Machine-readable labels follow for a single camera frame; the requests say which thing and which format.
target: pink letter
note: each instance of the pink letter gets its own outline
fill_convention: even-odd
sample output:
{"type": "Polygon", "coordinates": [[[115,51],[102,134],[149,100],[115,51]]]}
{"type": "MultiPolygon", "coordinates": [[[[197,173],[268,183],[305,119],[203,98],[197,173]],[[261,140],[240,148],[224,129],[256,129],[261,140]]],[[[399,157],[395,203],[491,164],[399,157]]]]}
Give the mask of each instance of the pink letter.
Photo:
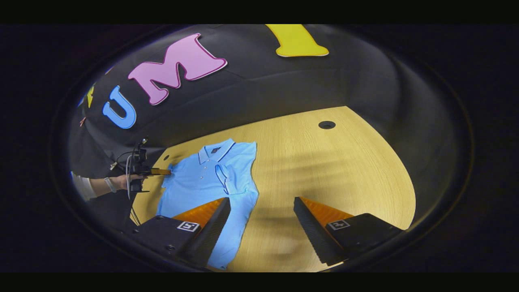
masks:
{"type": "Polygon", "coordinates": [[[180,87],[178,64],[186,74],[184,79],[192,81],[216,72],[227,65],[227,60],[215,58],[198,42],[199,33],[173,43],[166,50],[164,63],[144,62],[133,69],[128,79],[135,79],[149,95],[149,103],[157,105],[168,97],[168,90],[159,88],[154,82],[173,88],[180,87]]]}

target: wristwatch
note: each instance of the wristwatch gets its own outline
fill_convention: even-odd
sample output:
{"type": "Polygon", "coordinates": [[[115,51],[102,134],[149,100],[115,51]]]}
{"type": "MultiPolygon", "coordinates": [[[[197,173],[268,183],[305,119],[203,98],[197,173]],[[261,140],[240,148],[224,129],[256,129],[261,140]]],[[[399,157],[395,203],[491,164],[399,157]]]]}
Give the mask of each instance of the wristwatch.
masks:
{"type": "Polygon", "coordinates": [[[110,187],[110,190],[112,190],[112,193],[117,193],[117,189],[114,187],[114,185],[110,181],[110,178],[105,177],[104,181],[106,181],[106,184],[108,184],[108,186],[110,187]]]}

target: white sleeve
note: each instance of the white sleeve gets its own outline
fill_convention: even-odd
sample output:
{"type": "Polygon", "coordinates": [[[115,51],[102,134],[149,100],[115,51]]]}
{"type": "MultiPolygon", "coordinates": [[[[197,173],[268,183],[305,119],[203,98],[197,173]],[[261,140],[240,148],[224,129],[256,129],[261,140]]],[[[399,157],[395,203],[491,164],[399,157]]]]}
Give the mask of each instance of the white sleeve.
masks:
{"type": "Polygon", "coordinates": [[[92,188],[92,184],[90,184],[89,178],[75,175],[72,171],[70,174],[72,175],[74,186],[85,201],[95,198],[94,190],[92,188]]]}

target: polo shirt collar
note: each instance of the polo shirt collar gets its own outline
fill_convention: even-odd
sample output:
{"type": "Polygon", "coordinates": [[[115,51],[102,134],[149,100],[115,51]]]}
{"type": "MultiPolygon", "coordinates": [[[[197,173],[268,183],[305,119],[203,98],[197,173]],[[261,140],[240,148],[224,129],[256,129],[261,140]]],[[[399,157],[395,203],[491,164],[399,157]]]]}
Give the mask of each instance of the polo shirt collar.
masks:
{"type": "Polygon", "coordinates": [[[235,144],[234,140],[229,139],[229,140],[220,142],[218,144],[206,145],[206,146],[202,147],[202,149],[200,149],[200,151],[198,152],[198,162],[200,162],[200,164],[203,164],[207,160],[219,162],[220,160],[222,160],[222,158],[225,156],[225,154],[227,154],[227,152],[229,152],[230,148],[234,144],[235,144]],[[220,149],[218,149],[218,151],[209,158],[208,151],[210,153],[214,148],[218,148],[218,147],[220,147],[220,149]]]}

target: light blue polo shirt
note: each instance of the light blue polo shirt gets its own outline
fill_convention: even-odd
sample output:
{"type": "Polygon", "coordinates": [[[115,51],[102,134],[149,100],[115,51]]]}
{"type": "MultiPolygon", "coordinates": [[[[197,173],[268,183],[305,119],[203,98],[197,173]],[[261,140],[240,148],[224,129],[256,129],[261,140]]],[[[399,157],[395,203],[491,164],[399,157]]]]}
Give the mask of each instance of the light blue polo shirt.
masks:
{"type": "Polygon", "coordinates": [[[157,215],[174,217],[205,203],[228,197],[231,211],[214,246],[208,265],[225,270],[234,259],[258,190],[251,168],[256,159],[256,142],[235,143],[229,139],[204,146],[175,166],[164,177],[166,188],[157,215]]]}

